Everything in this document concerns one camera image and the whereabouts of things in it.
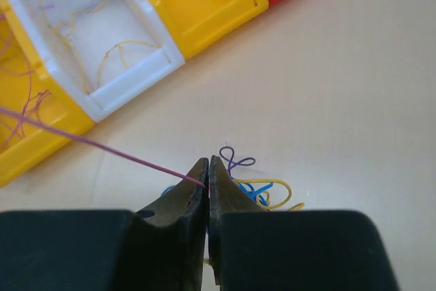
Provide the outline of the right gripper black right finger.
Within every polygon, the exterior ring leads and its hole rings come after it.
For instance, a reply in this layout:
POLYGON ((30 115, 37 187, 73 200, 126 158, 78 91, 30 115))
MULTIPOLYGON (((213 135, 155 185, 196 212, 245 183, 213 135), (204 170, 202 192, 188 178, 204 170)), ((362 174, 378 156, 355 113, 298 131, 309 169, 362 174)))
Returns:
POLYGON ((376 225, 352 210, 266 211, 209 168, 208 252, 222 290, 398 290, 376 225))

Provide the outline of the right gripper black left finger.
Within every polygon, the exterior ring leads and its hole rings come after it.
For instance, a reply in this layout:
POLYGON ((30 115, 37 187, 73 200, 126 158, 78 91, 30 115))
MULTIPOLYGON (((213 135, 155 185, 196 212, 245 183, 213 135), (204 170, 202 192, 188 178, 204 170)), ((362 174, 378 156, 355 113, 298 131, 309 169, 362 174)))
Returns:
POLYGON ((199 290, 208 160, 139 211, 1 214, 2 290, 199 290))

